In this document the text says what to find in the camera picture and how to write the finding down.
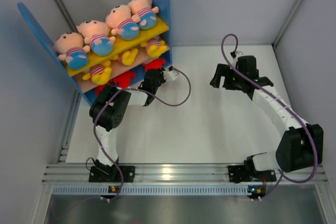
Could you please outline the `boy plush doll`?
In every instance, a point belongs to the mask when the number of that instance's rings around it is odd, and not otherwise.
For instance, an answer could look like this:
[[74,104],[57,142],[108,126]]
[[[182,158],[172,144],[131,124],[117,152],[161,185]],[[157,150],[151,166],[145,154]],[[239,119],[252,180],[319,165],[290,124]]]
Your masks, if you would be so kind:
[[115,36],[110,35],[110,28],[105,22],[87,20],[76,26],[86,45],[98,56],[107,56],[113,51]]
[[159,7],[153,6],[152,0],[131,0],[128,6],[141,30],[148,30],[156,25]]
[[132,18],[128,5],[119,5],[110,10],[106,16],[106,24],[111,30],[111,35],[124,40],[133,40],[140,33],[140,27]]
[[80,33],[68,32],[60,35],[54,43],[54,50],[58,59],[66,63],[72,70],[85,67],[88,62],[90,46],[86,45]]

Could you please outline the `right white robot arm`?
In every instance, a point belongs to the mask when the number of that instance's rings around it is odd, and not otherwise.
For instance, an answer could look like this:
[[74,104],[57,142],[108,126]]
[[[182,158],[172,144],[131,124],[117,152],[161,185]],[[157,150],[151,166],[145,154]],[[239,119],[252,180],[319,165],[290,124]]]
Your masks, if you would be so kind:
[[280,97],[274,84],[261,77],[254,56],[241,56],[235,60],[235,68],[218,64],[210,85],[226,90],[242,91],[257,104],[278,130],[281,139],[274,151],[249,156],[244,161],[245,174],[250,180],[258,180],[266,170],[293,172],[320,165],[323,159],[323,129],[319,124],[309,124],[299,117]]

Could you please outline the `yellow striped plush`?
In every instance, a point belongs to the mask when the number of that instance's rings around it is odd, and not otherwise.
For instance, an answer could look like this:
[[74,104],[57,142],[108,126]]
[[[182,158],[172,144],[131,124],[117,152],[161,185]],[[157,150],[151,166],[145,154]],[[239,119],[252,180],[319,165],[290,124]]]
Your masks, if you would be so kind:
[[105,60],[102,63],[90,67],[88,72],[82,76],[82,80],[91,80],[97,85],[106,84],[110,80],[112,73],[110,64],[110,60]]
[[140,43],[140,46],[145,48],[146,53],[150,58],[158,58],[169,49],[164,40],[156,38],[144,41]]
[[118,61],[125,66],[131,66],[134,63],[138,55],[138,52],[139,52],[138,48],[132,48],[124,52],[121,52],[118,55]]

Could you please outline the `red shark plush toy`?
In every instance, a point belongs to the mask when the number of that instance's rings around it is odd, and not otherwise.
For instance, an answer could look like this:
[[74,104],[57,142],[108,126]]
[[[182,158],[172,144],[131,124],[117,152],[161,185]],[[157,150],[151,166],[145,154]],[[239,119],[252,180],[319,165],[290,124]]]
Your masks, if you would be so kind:
[[144,71],[147,72],[151,69],[161,69],[163,68],[164,64],[166,63],[165,59],[157,58],[148,63],[143,63],[142,66],[144,67]]

